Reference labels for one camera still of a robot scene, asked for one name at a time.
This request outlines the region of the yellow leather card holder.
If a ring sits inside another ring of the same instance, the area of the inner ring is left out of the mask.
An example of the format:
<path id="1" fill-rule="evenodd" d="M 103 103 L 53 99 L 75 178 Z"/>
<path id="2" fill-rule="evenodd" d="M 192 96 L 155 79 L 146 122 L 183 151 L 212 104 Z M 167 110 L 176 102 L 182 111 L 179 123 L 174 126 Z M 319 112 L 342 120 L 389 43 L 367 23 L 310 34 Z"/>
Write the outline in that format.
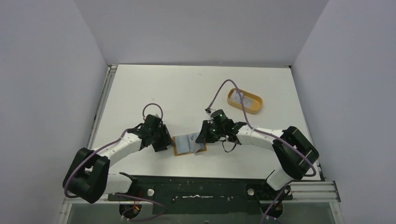
<path id="1" fill-rule="evenodd" d="M 174 142 L 174 155 L 181 156 L 187 154 L 196 154 L 199 152 L 204 152 L 207 150 L 206 144 L 196 143 L 196 139 L 199 133 L 191 133 L 179 136 L 173 136 L 172 140 Z"/>

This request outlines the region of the silver credit card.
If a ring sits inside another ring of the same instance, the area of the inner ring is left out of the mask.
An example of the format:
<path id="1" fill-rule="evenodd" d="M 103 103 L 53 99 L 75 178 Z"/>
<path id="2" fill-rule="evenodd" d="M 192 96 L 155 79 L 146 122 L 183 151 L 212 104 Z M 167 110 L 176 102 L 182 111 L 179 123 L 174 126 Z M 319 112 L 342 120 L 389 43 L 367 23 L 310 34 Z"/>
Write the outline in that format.
<path id="1" fill-rule="evenodd" d="M 232 93 L 231 96 L 230 96 L 230 100 L 231 100 L 232 102 L 234 102 L 234 103 L 240 105 L 240 104 L 241 104 L 241 98 L 240 98 L 240 96 L 242 96 L 242 98 L 243 98 L 244 94 L 238 92 L 237 90 L 234 90 L 233 93 Z"/>

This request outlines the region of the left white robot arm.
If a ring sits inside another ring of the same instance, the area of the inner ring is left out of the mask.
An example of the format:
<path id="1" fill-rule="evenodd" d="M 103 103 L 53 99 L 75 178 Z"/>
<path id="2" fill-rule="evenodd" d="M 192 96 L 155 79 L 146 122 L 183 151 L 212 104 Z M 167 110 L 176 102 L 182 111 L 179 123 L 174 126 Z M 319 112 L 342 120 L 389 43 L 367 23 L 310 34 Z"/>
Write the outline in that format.
<path id="1" fill-rule="evenodd" d="M 77 151 L 63 181 L 67 198 L 82 198 L 89 203 L 103 195 L 120 193 L 126 200 L 138 196 L 137 179 L 120 172 L 111 174 L 110 167 L 132 153 L 146 147 L 166 150 L 174 142 L 162 119 L 149 114 L 143 123 L 125 129 L 120 137 L 96 149 L 81 148 Z"/>

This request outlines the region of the silver credit card carried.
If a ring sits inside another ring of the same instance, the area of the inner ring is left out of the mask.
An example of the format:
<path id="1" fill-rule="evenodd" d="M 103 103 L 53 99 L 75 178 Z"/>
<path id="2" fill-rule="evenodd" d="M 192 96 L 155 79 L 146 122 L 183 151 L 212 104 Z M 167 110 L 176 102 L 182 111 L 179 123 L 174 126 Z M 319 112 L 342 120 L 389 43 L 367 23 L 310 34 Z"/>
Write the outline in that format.
<path id="1" fill-rule="evenodd" d="M 192 133 L 188 136 L 188 144 L 189 144 L 189 152 L 196 154 L 198 152 L 205 151 L 204 143 L 197 143 L 196 139 L 199 136 L 199 133 Z"/>

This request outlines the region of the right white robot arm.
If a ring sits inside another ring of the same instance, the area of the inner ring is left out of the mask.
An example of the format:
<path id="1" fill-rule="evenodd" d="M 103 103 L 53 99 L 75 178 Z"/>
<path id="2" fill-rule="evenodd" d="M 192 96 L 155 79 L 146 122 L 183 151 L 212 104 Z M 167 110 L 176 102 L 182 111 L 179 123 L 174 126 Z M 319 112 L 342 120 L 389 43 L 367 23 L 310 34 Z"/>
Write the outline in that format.
<path id="1" fill-rule="evenodd" d="M 287 129 L 265 129 L 253 127 L 247 122 L 234 122 L 224 111 L 207 110 L 210 119 L 202 122 L 199 135 L 195 139 L 198 144 L 231 142 L 236 145 L 251 145 L 273 151 L 280 166 L 265 180 L 262 192 L 268 199 L 275 199 L 281 188 L 292 181 L 301 180 L 309 170 L 315 175 L 314 163 L 319 158 L 317 149 L 294 127 Z"/>

